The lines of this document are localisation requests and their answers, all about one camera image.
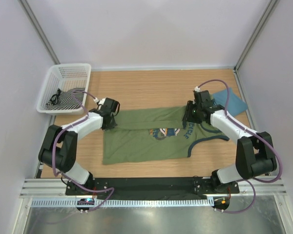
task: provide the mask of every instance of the wooden table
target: wooden table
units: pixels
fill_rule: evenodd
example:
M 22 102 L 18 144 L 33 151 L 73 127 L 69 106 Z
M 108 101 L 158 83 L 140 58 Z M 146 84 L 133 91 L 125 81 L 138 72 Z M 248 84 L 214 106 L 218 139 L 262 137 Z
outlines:
M 209 79 L 222 79 L 239 94 L 232 70 L 168 70 L 92 72 L 88 91 L 98 98 L 120 102 L 121 110 L 186 105 L 193 99 L 195 86 Z M 223 90 L 220 82 L 204 86 L 211 94 Z M 87 97 L 86 108 L 96 105 Z M 58 116 L 55 124 L 63 125 L 81 116 Z M 249 126 L 245 113 L 236 117 Z M 211 172 L 235 162 L 233 142 L 215 139 L 197 144 L 190 158 L 103 165 L 103 132 L 94 131 L 78 142 L 77 161 L 94 177 L 177 177 L 210 176 Z M 42 178 L 54 177 L 44 166 Z

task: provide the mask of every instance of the plastic basket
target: plastic basket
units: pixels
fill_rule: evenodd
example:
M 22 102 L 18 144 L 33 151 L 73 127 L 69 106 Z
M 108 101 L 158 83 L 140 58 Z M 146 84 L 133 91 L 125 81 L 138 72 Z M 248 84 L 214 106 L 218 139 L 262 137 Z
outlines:
M 73 88 L 84 88 L 85 91 L 88 91 L 90 72 L 91 66 L 87 63 L 60 64 L 50 67 L 41 89 L 37 111 L 50 115 L 82 114 L 84 110 L 81 107 L 69 110 L 48 110 L 46 103 L 48 103 L 52 95 L 56 94 L 58 88 L 62 91 L 68 91 Z M 85 102 L 86 94 L 84 94 L 83 105 Z

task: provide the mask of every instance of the green shirt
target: green shirt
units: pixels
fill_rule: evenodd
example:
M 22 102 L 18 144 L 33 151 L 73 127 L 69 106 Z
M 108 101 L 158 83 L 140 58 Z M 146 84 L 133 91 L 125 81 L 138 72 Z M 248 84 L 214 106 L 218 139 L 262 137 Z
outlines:
M 203 123 L 182 123 L 186 107 L 120 111 L 118 126 L 104 132 L 103 164 L 143 162 L 190 157 L 195 144 L 229 140 L 216 128 Z

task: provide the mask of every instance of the wall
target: wall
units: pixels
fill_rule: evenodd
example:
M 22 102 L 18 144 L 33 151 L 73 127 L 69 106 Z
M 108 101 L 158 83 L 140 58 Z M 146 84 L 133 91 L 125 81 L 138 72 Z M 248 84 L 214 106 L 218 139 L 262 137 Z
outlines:
M 239 74 L 258 129 L 281 154 L 293 203 L 293 0 L 277 5 Z
M 60 62 L 233 67 L 269 0 L 28 0 Z
M 0 1 L 0 234 L 11 233 L 25 178 L 33 177 L 49 117 L 36 111 L 53 65 L 17 1 Z

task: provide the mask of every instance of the folded blue fabric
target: folded blue fabric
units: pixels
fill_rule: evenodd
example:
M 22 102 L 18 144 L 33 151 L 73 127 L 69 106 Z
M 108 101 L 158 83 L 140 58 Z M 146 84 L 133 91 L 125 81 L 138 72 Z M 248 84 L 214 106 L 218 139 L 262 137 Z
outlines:
M 222 105 L 223 107 L 226 104 L 227 99 L 227 90 L 219 91 L 213 94 L 214 102 L 216 104 Z M 246 111 L 248 109 L 247 104 L 242 101 L 230 88 L 230 97 L 228 104 L 228 111 L 232 116 L 237 116 L 238 114 Z

